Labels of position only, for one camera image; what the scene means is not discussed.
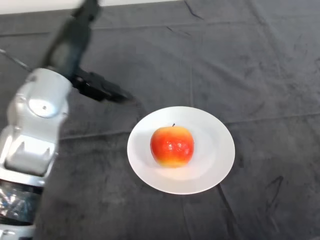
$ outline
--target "white plate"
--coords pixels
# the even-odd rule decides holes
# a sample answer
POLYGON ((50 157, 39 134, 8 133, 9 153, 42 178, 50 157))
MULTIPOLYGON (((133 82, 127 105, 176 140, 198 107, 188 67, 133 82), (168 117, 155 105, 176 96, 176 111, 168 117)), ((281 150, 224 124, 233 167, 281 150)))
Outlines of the white plate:
POLYGON ((132 130, 127 154, 134 172, 148 185, 170 194, 195 194, 220 183, 235 159, 235 144, 225 125, 197 108, 173 106, 143 118, 132 130), (167 168, 153 158, 150 140, 161 127, 175 124, 187 128, 194 139, 191 161, 183 167, 167 168))

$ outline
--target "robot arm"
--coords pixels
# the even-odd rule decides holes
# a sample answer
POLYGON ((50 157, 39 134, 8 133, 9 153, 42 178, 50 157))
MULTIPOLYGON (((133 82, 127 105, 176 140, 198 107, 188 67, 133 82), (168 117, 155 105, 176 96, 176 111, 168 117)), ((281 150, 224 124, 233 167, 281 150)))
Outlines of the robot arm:
POLYGON ((132 99, 102 76, 79 68, 99 8, 97 0, 86 0, 72 14, 9 104, 8 126, 0 135, 0 240, 34 235, 36 210, 69 114, 71 88, 97 101, 132 99))

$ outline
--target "white wall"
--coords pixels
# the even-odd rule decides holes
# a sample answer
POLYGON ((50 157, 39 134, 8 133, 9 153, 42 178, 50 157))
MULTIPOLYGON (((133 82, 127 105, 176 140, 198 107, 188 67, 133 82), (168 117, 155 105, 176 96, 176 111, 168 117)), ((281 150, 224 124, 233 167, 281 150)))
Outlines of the white wall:
MULTIPOLYGON (((102 6, 168 2, 176 0, 99 0, 102 6)), ((73 9, 82 0, 0 0, 0 14, 73 9)))

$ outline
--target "red apple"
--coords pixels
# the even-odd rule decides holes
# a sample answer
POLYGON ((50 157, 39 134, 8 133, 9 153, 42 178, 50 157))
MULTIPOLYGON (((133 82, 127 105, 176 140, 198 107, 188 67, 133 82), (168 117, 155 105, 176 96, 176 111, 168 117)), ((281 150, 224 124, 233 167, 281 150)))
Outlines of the red apple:
POLYGON ((150 141, 153 158, 162 166, 178 168, 186 165, 194 153, 194 138, 182 126, 161 127, 150 141))

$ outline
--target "dark gray tablecloth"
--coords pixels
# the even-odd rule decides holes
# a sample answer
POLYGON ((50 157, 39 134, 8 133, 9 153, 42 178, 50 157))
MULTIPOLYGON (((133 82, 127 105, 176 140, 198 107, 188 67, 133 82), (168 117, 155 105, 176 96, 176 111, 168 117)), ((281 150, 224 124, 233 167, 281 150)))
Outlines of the dark gray tablecloth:
MULTIPOLYGON (((0 48, 36 66, 70 11, 0 16, 0 48)), ((320 239, 320 1, 188 0, 106 7, 83 67, 141 102, 72 92, 39 240, 320 239), (226 179, 177 196, 132 171, 128 136, 168 106, 203 109, 236 147, 226 179)), ((0 127, 26 72, 0 56, 0 127)))

